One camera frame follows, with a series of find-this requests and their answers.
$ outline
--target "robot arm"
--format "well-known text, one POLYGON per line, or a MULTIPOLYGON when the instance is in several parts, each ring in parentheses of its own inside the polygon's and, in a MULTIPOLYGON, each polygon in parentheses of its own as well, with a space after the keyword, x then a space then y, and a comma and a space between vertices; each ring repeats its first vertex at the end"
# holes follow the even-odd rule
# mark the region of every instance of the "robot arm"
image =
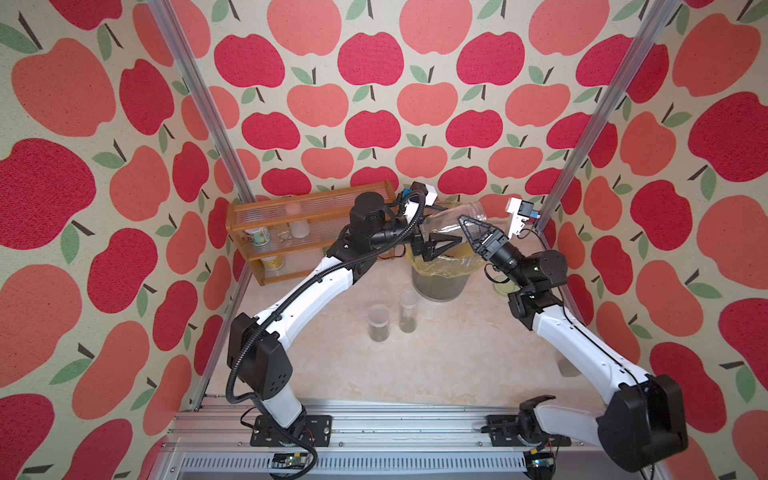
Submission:
MULTIPOLYGON (((421 189, 420 200, 434 200, 434 195, 430 198, 433 190, 416 184, 412 188, 421 189)), ((446 235, 424 238, 418 227, 412 227, 421 220, 419 206, 414 209, 412 198, 408 190, 401 194, 398 213, 394 214, 389 209, 394 205, 385 204, 380 195, 361 194, 350 211, 350 225, 305 282, 254 318, 241 313, 233 321, 228 357, 233 375, 251 386, 257 397, 254 401, 262 402, 275 422, 292 434, 303 428, 303 408, 288 383, 293 370, 285 350, 299 331, 368 271, 382 253, 382 246, 408 243, 414 255, 430 261, 462 241, 461 237, 446 235), (365 261, 352 263, 366 254, 365 261), (281 312, 279 321, 257 322, 274 318, 275 312, 281 312), (254 332, 259 336, 256 342, 254 332), (253 348, 245 348, 249 341, 253 348)), ((509 206, 513 231, 519 232, 525 220, 535 217, 532 207, 520 200, 509 206)), ((551 290, 568 281, 564 256, 546 250, 525 257, 497 227, 466 216, 458 222, 472 249, 521 287, 509 294, 511 314, 563 353, 608 404, 605 413, 595 418, 589 412, 545 403, 554 397, 538 397, 521 404, 518 425, 511 433, 534 444, 543 432, 599 444, 630 472, 682 452, 687 447, 687 433, 680 387, 669 377, 654 377, 626 360, 563 307, 551 290)), ((233 397, 229 388, 227 399, 242 401, 233 397)))

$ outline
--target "black mounting plate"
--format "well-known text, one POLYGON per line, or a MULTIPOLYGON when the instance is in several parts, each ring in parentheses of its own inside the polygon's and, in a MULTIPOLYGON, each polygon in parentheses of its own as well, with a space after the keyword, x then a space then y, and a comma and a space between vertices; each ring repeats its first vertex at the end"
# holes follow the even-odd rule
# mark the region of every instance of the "black mounting plate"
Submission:
MULTIPOLYGON (((308 442, 315 447, 327 447, 331 442, 331 428, 333 417, 331 415, 307 415, 304 423, 304 431, 299 435, 299 440, 308 442)), ((252 447, 286 447, 287 440, 272 427, 264 415, 256 417, 256 427, 250 436, 252 447)))
MULTIPOLYGON (((517 420, 516 415, 487 415, 485 417, 486 425, 494 425, 498 423, 514 423, 517 420)), ((517 435, 504 435, 502 432, 496 430, 489 433, 491 436, 491 445, 494 447, 535 447, 538 445, 526 445, 521 442, 517 435)), ((550 435, 549 441, 552 442, 552 448, 556 449, 558 446, 570 447, 571 439, 563 435, 550 435)))

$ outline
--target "small cup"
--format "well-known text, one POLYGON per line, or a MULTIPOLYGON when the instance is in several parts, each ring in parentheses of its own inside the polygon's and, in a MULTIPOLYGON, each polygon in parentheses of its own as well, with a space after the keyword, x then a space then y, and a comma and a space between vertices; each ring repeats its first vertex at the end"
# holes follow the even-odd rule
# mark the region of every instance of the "small cup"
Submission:
POLYGON ((376 304, 368 310, 368 334, 374 342, 383 342, 389 337, 389 309, 376 304))
POLYGON ((398 326, 404 333, 416 330, 416 307, 419 295, 415 290, 407 289, 400 293, 400 321, 398 326))

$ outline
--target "spice rack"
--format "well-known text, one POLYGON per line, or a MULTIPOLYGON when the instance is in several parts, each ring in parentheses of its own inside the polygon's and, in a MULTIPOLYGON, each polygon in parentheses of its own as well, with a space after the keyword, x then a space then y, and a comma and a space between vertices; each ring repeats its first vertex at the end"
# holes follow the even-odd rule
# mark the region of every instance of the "spice rack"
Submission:
POLYGON ((388 202, 395 200, 392 185, 386 180, 255 204, 231 204, 227 208, 227 231, 259 285, 302 278, 314 270, 324 254, 323 248, 330 247, 349 223, 349 211, 355 198, 368 191, 380 194, 388 202), (307 220, 310 224, 310 234, 304 238, 281 240, 273 229, 275 225, 297 220, 307 220), (261 227, 269 228, 270 242, 256 247, 248 241, 245 231, 261 227), (260 259, 276 255, 285 259, 283 267, 276 271, 266 270, 260 259))

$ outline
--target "table surface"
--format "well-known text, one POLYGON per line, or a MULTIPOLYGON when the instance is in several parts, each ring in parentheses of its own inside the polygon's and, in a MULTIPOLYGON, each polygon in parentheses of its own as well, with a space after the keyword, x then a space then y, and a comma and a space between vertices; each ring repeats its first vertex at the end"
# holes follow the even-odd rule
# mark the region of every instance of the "table surface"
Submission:
MULTIPOLYGON (((541 250, 533 235, 513 243, 526 255, 541 250)), ((250 282, 240 312, 256 315, 298 282, 250 282)), ((319 312, 288 351, 296 396, 514 407, 550 394, 558 403, 603 408, 584 376, 560 374, 558 352, 512 317, 506 296, 496 293, 482 272, 473 273, 453 301, 419 297, 413 333, 397 326, 399 294, 408 288, 411 267, 405 259, 380 261, 319 312), (367 332, 368 310, 376 303, 388 306, 390 314, 389 338, 380 343, 367 332)), ((230 371, 226 354, 225 346, 211 376, 210 395, 224 393, 230 371)), ((237 381, 237 394, 249 390, 237 381)))

